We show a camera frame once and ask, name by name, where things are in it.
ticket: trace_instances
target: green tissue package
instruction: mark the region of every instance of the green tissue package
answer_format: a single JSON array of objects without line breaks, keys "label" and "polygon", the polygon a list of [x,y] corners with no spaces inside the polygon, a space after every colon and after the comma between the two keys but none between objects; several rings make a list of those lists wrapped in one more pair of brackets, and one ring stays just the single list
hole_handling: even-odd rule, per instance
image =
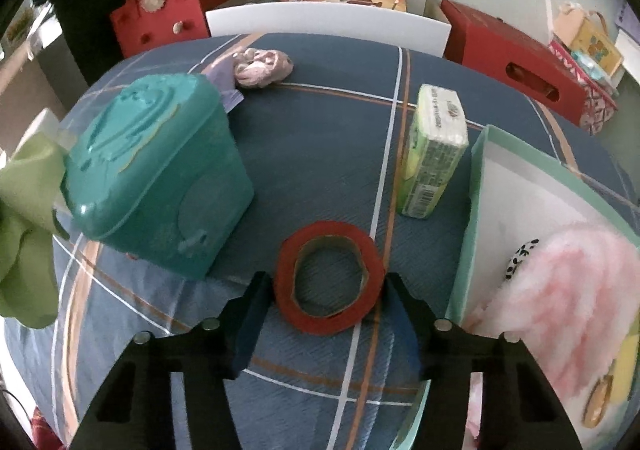
[{"label": "green tissue package", "polygon": [[404,149],[398,212],[428,217],[469,145],[456,91],[423,85]]}]

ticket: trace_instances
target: barcode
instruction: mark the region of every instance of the barcode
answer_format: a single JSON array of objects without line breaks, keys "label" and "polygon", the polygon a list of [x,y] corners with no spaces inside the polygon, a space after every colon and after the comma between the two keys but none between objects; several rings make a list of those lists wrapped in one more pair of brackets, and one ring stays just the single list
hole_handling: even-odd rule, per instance
[{"label": "barcode", "polygon": [[437,191],[438,188],[432,186],[418,188],[411,199],[409,214],[412,216],[425,215]]}]

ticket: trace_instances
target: black and white spotted object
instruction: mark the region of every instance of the black and white spotted object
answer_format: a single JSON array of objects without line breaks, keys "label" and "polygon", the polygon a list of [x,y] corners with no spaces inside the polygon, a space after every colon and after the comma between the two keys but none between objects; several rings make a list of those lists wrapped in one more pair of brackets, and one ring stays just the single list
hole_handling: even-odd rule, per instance
[{"label": "black and white spotted object", "polygon": [[513,254],[507,267],[507,273],[504,276],[507,280],[511,280],[511,277],[515,275],[519,265],[522,264],[524,259],[527,258],[531,250],[533,250],[533,248],[535,248],[539,242],[540,239],[530,240],[529,242],[523,244],[520,249]]}]

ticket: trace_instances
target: red and white patterned basket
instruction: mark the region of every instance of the red and white patterned basket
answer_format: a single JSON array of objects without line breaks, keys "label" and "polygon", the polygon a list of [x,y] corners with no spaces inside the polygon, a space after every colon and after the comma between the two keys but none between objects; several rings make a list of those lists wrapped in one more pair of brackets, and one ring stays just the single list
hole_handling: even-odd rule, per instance
[{"label": "red and white patterned basket", "polygon": [[604,123],[608,122],[613,113],[618,110],[618,106],[607,91],[589,78],[589,75],[572,58],[571,53],[557,39],[551,40],[549,49],[584,88],[586,97],[580,117],[580,128],[592,136],[599,133]]}]

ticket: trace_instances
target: yellow bag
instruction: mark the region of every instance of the yellow bag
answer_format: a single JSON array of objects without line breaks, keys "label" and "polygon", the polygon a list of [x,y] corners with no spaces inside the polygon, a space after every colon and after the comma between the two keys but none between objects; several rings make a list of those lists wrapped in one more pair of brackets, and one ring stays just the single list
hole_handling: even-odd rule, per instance
[{"label": "yellow bag", "polygon": [[[602,28],[591,16],[600,18]],[[599,11],[585,11],[575,4],[563,4],[554,21],[554,34],[571,51],[582,51],[593,58],[608,75],[622,64],[623,56],[609,39],[607,23]]]}]

